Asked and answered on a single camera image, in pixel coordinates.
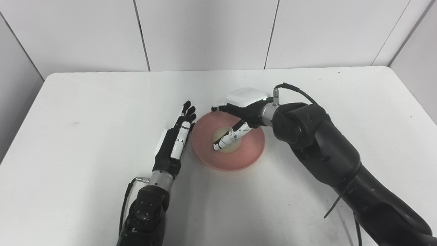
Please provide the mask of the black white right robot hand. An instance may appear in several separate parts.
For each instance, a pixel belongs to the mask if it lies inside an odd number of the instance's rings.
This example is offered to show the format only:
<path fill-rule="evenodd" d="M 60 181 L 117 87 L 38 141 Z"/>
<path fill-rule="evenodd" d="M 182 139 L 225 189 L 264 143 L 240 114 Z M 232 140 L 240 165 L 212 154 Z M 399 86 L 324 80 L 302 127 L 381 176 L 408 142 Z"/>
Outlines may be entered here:
<path fill-rule="evenodd" d="M 213 106 L 211 110 L 226 112 L 239 118 L 239 121 L 213 143 L 213 148 L 224 149 L 259 126 L 271 127 L 276 109 L 273 97 L 268 93 L 251 87 L 232 91 L 225 97 L 224 103 Z"/>

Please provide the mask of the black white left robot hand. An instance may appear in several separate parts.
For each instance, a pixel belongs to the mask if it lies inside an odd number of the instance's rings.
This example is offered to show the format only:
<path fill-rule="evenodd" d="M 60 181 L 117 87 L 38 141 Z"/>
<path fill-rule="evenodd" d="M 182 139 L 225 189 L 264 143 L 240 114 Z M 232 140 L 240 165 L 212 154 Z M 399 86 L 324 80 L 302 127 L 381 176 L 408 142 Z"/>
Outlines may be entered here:
<path fill-rule="evenodd" d="M 170 174 L 173 180 L 181 170 L 181 156 L 197 118 L 196 107 L 187 100 L 174 126 L 167 129 L 155 155 L 152 171 Z"/>

